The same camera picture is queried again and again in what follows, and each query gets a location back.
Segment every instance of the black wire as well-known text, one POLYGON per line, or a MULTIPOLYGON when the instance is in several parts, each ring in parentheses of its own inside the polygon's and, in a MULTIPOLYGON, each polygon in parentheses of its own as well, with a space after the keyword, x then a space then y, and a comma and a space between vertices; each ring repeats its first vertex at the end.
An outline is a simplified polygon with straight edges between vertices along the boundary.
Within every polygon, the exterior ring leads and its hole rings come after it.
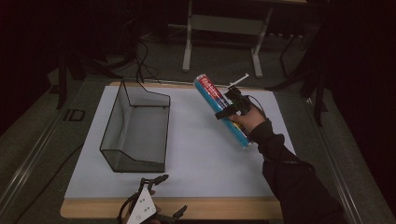
POLYGON ((251 98, 251 99, 253 99, 254 101, 256 101, 256 103, 259 105, 260 109, 261 109, 262 111, 264 111, 264 109, 262 108, 262 105, 260 104, 260 102, 259 102, 256 98, 254 98, 254 96, 246 95, 246 97, 248 97, 249 99, 251 98))
POLYGON ((33 206, 33 204, 41 197, 41 195, 46 191, 46 189, 49 187, 50 183, 55 179, 56 175, 59 174, 61 169, 64 167, 64 165, 70 160, 70 158, 79 150, 82 149, 83 145, 78 146, 65 160, 62 162, 62 164, 58 167, 56 170, 55 174, 52 176, 52 178, 49 180, 49 182, 44 186, 44 188, 35 196, 35 198, 26 206, 26 208, 20 213, 20 215, 17 217, 17 219, 14 221, 14 224, 17 224, 21 218, 26 214, 27 211, 33 206))

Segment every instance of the dark background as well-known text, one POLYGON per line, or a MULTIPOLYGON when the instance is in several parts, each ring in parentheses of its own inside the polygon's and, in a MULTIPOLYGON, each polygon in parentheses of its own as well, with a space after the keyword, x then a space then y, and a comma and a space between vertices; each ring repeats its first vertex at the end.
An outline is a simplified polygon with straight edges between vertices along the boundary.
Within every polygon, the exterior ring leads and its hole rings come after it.
MULTIPOLYGON (((58 66, 61 49, 73 46, 90 58, 103 60, 106 53, 131 50, 131 46, 114 45, 125 29, 138 30, 135 23, 127 24, 130 20, 139 18, 139 24, 163 35, 167 23, 186 23, 187 1, 143 2, 138 11, 136 1, 101 0, 94 5, 91 1, 2 1, 0 134, 50 88, 47 73, 58 66)), ((326 75, 326 88, 332 91, 396 214, 396 4, 334 1, 332 6, 302 67, 314 67, 326 75)), ((207 5, 198 7, 205 10, 207 5)), ((291 11, 286 8, 274 14, 273 33, 299 34, 302 29, 296 24, 312 20, 303 16, 306 12, 291 11)))

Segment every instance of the hand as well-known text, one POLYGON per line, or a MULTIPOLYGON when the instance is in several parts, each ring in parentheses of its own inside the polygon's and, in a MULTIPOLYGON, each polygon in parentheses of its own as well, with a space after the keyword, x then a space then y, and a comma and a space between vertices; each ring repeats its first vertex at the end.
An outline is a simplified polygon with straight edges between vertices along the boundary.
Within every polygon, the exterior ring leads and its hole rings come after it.
POLYGON ((265 122, 265 117, 254 105, 250 105, 250 110, 244 116, 231 115, 230 120, 242 124, 248 132, 252 132, 259 124, 265 122))

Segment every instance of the table leg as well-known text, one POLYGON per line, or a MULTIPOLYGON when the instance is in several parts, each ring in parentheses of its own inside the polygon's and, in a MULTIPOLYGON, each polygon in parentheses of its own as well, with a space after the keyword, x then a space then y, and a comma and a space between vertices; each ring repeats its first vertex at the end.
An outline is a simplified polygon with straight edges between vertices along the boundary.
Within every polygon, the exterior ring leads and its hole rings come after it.
POLYGON ((190 61, 191 61, 191 18, 192 18, 192 0, 189 1, 189 16, 187 18, 187 43, 186 49, 184 50, 183 59, 183 72, 190 71, 190 61))
POLYGON ((251 58, 253 60, 254 72, 257 78, 262 78, 262 67, 260 65, 259 51, 262 47, 262 41, 264 40, 265 32, 267 31, 273 10, 274 9, 272 7, 268 9, 267 15, 265 16, 265 21, 262 23, 262 28, 259 33, 259 40, 257 42, 257 45, 254 49, 251 50, 251 58))

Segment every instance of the spray can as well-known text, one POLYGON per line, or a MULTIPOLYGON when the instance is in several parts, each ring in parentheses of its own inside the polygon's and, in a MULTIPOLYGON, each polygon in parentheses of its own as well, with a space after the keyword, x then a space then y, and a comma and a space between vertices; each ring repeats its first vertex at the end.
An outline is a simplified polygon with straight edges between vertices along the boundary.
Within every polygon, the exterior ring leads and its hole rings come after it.
MULTIPOLYGON (((198 76, 192 83, 215 113, 222 111, 229 105, 218 88, 213 85, 212 81, 205 74, 198 76)), ((221 121, 242 147, 247 147, 251 143, 248 131, 241 124, 233 122, 227 118, 222 119, 221 121)))

